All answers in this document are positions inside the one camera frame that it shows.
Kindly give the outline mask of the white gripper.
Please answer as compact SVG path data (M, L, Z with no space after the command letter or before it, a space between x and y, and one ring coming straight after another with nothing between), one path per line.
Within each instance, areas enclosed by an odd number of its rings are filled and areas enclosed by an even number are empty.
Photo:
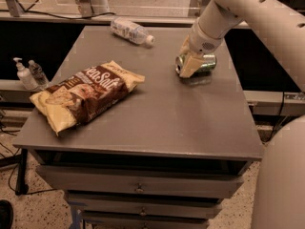
M191 77L203 64L202 54L214 52L221 44L221 39L214 39L207 35L199 26L196 19L192 25L189 37L186 37L179 53L182 54L182 67L179 76L182 78Z

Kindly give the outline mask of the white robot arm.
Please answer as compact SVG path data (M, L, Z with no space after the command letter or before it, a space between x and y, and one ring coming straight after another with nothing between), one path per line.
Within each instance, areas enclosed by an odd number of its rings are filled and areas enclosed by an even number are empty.
M182 44L179 76L191 77L242 21L305 91L305 17L277 0L210 0ZM264 151L251 229L305 229L305 115L279 130Z

